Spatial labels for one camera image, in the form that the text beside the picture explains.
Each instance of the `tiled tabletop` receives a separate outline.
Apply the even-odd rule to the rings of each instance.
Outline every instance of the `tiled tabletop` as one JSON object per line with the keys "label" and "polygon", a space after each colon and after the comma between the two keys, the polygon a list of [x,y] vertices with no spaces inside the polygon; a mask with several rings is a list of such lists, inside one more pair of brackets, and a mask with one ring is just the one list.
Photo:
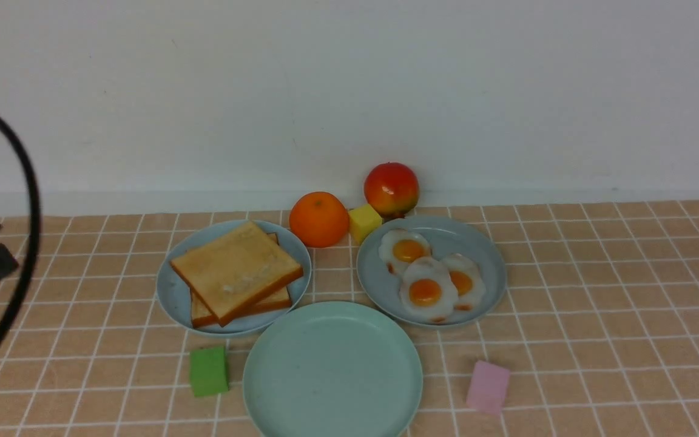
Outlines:
{"label": "tiled tabletop", "polygon": [[[424,366],[408,437],[699,435],[699,201],[419,208],[490,236],[507,298],[478,324],[405,327]],[[37,279],[0,349],[0,436],[258,435],[240,379],[255,337],[213,340],[155,299],[169,247],[229,219],[287,226],[287,211],[45,219]],[[24,218],[0,241],[22,254]],[[344,240],[312,251],[301,305],[372,305]],[[14,279],[0,284],[0,315]],[[194,399],[188,352],[229,348],[231,390]],[[467,409],[478,359],[510,368],[501,418]]]}

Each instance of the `empty plate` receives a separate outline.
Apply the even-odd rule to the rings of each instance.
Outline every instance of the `empty plate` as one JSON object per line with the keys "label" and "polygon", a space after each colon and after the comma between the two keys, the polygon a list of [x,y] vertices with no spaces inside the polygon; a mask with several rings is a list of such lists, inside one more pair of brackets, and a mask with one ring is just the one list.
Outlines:
{"label": "empty plate", "polygon": [[242,389],[266,437],[395,437],[416,413],[422,366],[388,316],[352,302],[320,302],[260,336]]}
{"label": "empty plate", "polygon": [[[463,254],[477,263],[485,283],[482,302],[471,311],[455,311],[441,324],[424,323],[410,315],[400,303],[400,279],[388,272],[379,257],[382,236],[391,229],[407,229],[425,237],[436,260],[449,254]],[[507,272],[493,242],[472,226],[447,217],[414,215],[383,224],[366,237],[357,254],[357,274],[369,298],[395,318],[420,327],[458,327],[478,320],[500,302],[507,285]]]}
{"label": "empty plate", "polygon": [[273,223],[255,221],[255,224],[258,225],[263,232],[277,233],[280,247],[282,247],[285,252],[288,252],[297,263],[303,266],[303,276],[288,285],[288,294],[291,295],[293,305],[286,310],[270,311],[268,313],[242,317],[224,327],[219,325],[212,325],[199,329],[192,327],[191,291],[189,291],[188,285],[184,280],[174,272],[169,261],[181,257],[185,252],[189,251],[189,249],[210,243],[210,241],[231,232],[231,230],[244,222],[246,222],[246,220],[234,220],[231,222],[217,223],[216,225],[204,228],[183,240],[182,243],[178,244],[169,252],[169,255],[166,256],[166,260],[164,260],[161,265],[161,269],[158,270],[158,279],[156,283],[158,286],[158,301],[161,303],[164,312],[166,312],[172,320],[199,334],[206,334],[214,337],[236,337],[239,335],[252,334],[253,332],[264,329],[269,326],[269,324],[272,324],[273,321],[277,320],[279,316],[284,315],[299,304],[311,277],[311,258],[309,257],[309,251],[293,232]]}

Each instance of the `yellow cube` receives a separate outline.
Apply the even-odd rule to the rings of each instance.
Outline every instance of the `yellow cube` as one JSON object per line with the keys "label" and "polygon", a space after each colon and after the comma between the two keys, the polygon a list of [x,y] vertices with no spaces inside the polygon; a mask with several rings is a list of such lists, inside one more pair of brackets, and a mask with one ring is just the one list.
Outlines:
{"label": "yellow cube", "polygon": [[382,226],[382,218],[371,205],[365,204],[349,212],[349,226],[349,234],[361,244],[374,229]]}

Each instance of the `red apple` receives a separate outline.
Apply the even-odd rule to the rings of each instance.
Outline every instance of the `red apple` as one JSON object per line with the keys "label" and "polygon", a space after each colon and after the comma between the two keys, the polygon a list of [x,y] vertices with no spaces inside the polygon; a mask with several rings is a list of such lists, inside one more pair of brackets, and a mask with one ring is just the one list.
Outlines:
{"label": "red apple", "polygon": [[363,184],[366,202],[385,219],[402,218],[419,201],[417,176],[400,163],[380,164]]}

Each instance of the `plate rim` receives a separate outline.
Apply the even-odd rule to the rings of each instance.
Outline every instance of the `plate rim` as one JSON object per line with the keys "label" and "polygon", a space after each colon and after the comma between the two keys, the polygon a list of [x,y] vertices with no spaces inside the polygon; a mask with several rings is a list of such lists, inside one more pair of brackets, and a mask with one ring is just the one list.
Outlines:
{"label": "plate rim", "polygon": [[[408,348],[410,348],[410,355],[411,362],[416,363],[416,370],[417,370],[417,375],[413,378],[414,381],[416,381],[416,396],[413,396],[413,399],[416,398],[416,402],[413,402],[413,408],[411,409],[410,414],[405,420],[405,425],[403,429],[400,430],[399,434],[401,432],[404,432],[408,426],[411,425],[411,421],[414,420],[415,416],[417,415],[417,412],[419,410],[419,404],[422,402],[422,386],[424,385],[424,378],[425,374],[424,371],[422,370],[422,359],[419,357],[419,352],[417,351],[416,346],[414,345],[414,341],[411,340],[410,335],[406,334],[406,331],[396,323],[396,321],[392,320],[386,313],[383,313],[381,311],[375,310],[374,308],[367,307],[366,305],[357,303],[357,302],[347,302],[347,301],[341,301],[341,300],[331,300],[331,301],[324,301],[324,302],[314,302],[309,305],[305,305],[304,307],[297,308],[296,310],[289,311],[288,313],[284,314],[283,316],[280,316],[277,318],[277,320],[274,321],[274,323],[269,327],[269,329],[265,330],[263,334],[260,335],[255,340],[255,343],[252,345],[252,348],[250,348],[250,352],[247,355],[247,360],[245,361],[245,367],[244,371],[241,376],[241,397],[242,397],[242,402],[245,405],[245,410],[247,411],[247,415],[250,418],[250,421],[252,421],[252,425],[255,426],[255,429],[258,430],[258,432],[263,434],[263,430],[258,426],[258,423],[255,421],[255,418],[253,415],[250,413],[250,401],[248,400],[248,391],[249,391],[249,378],[252,378],[252,376],[249,376],[250,373],[247,372],[247,368],[250,362],[252,360],[255,360],[258,355],[263,354],[264,352],[261,352],[263,349],[263,344],[264,342],[261,340],[264,340],[267,337],[271,337],[273,335],[276,335],[279,330],[277,329],[278,324],[283,324],[287,318],[294,317],[295,314],[299,314],[299,312],[303,312],[303,310],[309,310],[309,311],[319,311],[319,312],[326,312],[326,311],[336,311],[334,309],[339,309],[341,310],[342,308],[357,308],[363,312],[366,312],[366,314],[369,314],[369,316],[380,316],[380,320],[385,320],[385,324],[388,324],[389,328],[394,330],[396,332],[400,332],[401,335],[404,336],[406,340],[408,340],[404,345],[407,345]],[[330,316],[332,314],[322,314],[321,317],[324,316]],[[336,316],[343,316],[344,314],[342,313],[334,313],[333,315]]]}
{"label": "plate rim", "polygon": [[[497,299],[497,301],[494,302],[493,305],[491,305],[491,307],[488,308],[487,311],[485,311],[484,313],[478,314],[477,316],[474,316],[472,318],[469,318],[468,320],[464,320],[462,322],[455,322],[452,324],[425,324],[422,322],[418,322],[416,320],[410,320],[410,319],[407,319],[405,317],[400,317],[400,316],[397,316],[397,315],[389,312],[388,310],[385,309],[385,307],[383,307],[383,305],[380,305],[379,302],[374,300],[374,296],[372,296],[371,293],[369,293],[368,290],[366,290],[366,285],[363,284],[363,279],[360,276],[360,268],[358,268],[358,266],[360,266],[360,263],[358,262],[358,260],[360,260],[360,255],[361,255],[361,252],[363,251],[363,247],[366,246],[367,243],[369,243],[369,241],[370,241],[369,238],[372,235],[375,235],[375,233],[382,232],[383,228],[385,228],[385,229],[391,228],[392,227],[392,226],[390,226],[391,223],[418,222],[419,220],[422,220],[422,219],[428,219],[428,220],[436,219],[437,221],[444,221],[444,222],[449,222],[450,224],[453,224],[453,225],[457,225],[458,228],[462,228],[464,230],[464,232],[471,234],[471,235],[476,235],[480,239],[487,240],[489,243],[489,246],[493,249],[493,251],[496,253],[496,255],[498,255],[498,258],[501,260],[501,268],[503,270],[503,275],[502,275],[502,285],[503,286],[502,286],[502,291],[500,293],[499,298]],[[440,230],[443,230],[445,232],[449,232],[448,229],[439,228],[437,226],[430,226],[430,227],[432,229],[440,229]],[[400,219],[396,218],[396,219],[391,220],[389,222],[385,222],[382,224],[382,226],[378,227],[373,232],[371,232],[371,234],[369,234],[365,240],[363,240],[363,243],[361,243],[360,247],[358,247],[357,255],[355,256],[355,259],[353,260],[353,262],[355,263],[355,266],[358,270],[357,278],[358,278],[358,282],[360,282],[360,286],[363,288],[363,292],[366,293],[366,296],[368,296],[368,298],[371,299],[371,301],[374,302],[374,304],[377,305],[377,307],[383,313],[391,316],[392,318],[394,318],[396,320],[402,321],[406,324],[410,324],[410,325],[416,326],[416,327],[422,327],[425,329],[446,330],[446,329],[463,327],[463,326],[466,326],[468,324],[472,324],[474,322],[480,321],[483,318],[485,318],[489,313],[493,312],[493,310],[496,309],[496,307],[500,304],[500,301],[503,300],[503,296],[508,293],[508,268],[507,268],[507,265],[505,265],[505,260],[503,259],[503,255],[498,250],[498,247],[496,246],[495,242],[492,241],[491,238],[489,238],[487,235],[479,232],[478,229],[475,229],[474,227],[471,227],[466,223],[460,222],[460,221],[455,220],[454,218],[450,218],[450,217],[443,217],[440,215],[412,215],[412,216],[408,216],[408,217],[404,217],[404,218],[400,218]]]}
{"label": "plate rim", "polygon": [[[165,274],[164,272],[166,272],[167,269],[171,269],[171,266],[169,266],[169,255],[171,255],[173,252],[177,251],[177,249],[180,249],[180,247],[181,247],[184,243],[186,243],[186,241],[189,241],[192,237],[194,237],[195,235],[197,235],[199,232],[203,232],[203,231],[205,231],[205,230],[207,230],[207,229],[211,229],[211,228],[215,228],[215,227],[229,226],[228,232],[225,232],[225,233],[223,233],[223,234],[221,234],[221,235],[218,236],[218,237],[220,237],[220,236],[223,236],[223,235],[225,235],[225,234],[231,232],[233,229],[236,229],[236,227],[241,226],[241,225],[244,224],[245,222],[255,222],[255,224],[266,223],[267,226],[273,226],[273,227],[275,227],[275,232],[277,232],[277,233],[279,233],[279,232],[288,233],[288,234],[290,234],[291,236],[293,236],[293,238],[294,238],[295,241],[298,241],[298,242],[299,242],[300,248],[303,249],[303,252],[305,252],[305,254],[307,255],[307,258],[308,258],[308,260],[309,260],[309,268],[303,269],[303,270],[305,270],[305,275],[302,276],[302,277],[306,277],[306,282],[305,282],[306,285],[305,285],[305,289],[303,290],[303,293],[300,294],[300,297],[299,297],[298,299],[295,299],[295,301],[292,302],[291,306],[288,308],[288,310],[286,310],[285,313],[282,313],[281,315],[277,316],[274,320],[272,320],[272,321],[270,321],[270,322],[268,322],[268,323],[266,323],[266,324],[262,324],[261,326],[254,327],[254,328],[250,328],[250,329],[248,329],[248,330],[240,330],[240,331],[237,331],[237,332],[229,332],[229,333],[224,333],[224,332],[206,332],[205,330],[196,329],[196,328],[194,328],[194,327],[192,327],[192,326],[187,326],[187,325],[181,323],[180,321],[175,320],[175,318],[171,315],[171,313],[166,309],[166,306],[164,305],[164,302],[161,301],[161,288],[158,286],[158,283],[160,282],[160,280],[158,280],[158,279],[160,279],[161,275],[162,275],[162,274]],[[307,247],[305,244],[303,244],[303,241],[301,241],[300,238],[298,238],[293,232],[291,232],[291,230],[287,229],[286,227],[280,226],[280,225],[278,225],[278,224],[276,224],[276,223],[267,222],[266,220],[253,220],[253,219],[251,219],[251,218],[249,218],[249,219],[248,219],[248,218],[247,218],[247,219],[246,219],[246,218],[241,218],[241,219],[236,219],[236,220],[226,220],[226,221],[224,221],[224,222],[214,223],[214,224],[211,224],[210,226],[206,226],[206,227],[203,227],[203,228],[201,228],[201,229],[198,229],[197,231],[194,231],[193,233],[191,233],[191,235],[186,236],[186,237],[185,237],[185,240],[180,241],[180,242],[177,244],[177,246],[174,246],[174,248],[172,248],[171,251],[169,251],[169,252],[166,253],[166,257],[164,257],[163,262],[161,262],[161,266],[160,266],[160,268],[158,268],[158,273],[157,273],[156,276],[155,276],[155,295],[156,295],[158,304],[161,305],[161,310],[163,310],[163,312],[166,313],[166,316],[167,316],[171,321],[173,321],[175,324],[177,324],[178,326],[184,327],[185,329],[189,330],[190,332],[193,332],[194,334],[199,334],[199,335],[202,335],[202,336],[205,336],[205,337],[213,337],[213,338],[235,338],[235,337],[244,337],[244,336],[246,336],[246,335],[251,335],[251,334],[255,334],[255,333],[261,332],[261,330],[266,329],[267,327],[271,326],[271,324],[273,324],[275,321],[280,320],[280,318],[282,318],[283,316],[288,315],[289,313],[291,313],[292,311],[294,311],[294,309],[296,309],[297,305],[298,305],[299,302],[303,299],[303,297],[306,295],[306,293],[307,293],[307,291],[308,291],[309,283],[310,283],[310,281],[311,281],[311,276],[312,276],[312,267],[311,267],[311,266],[312,266],[313,263],[314,263],[314,261],[313,261],[313,259],[311,259],[311,253],[309,252],[308,247]]]}

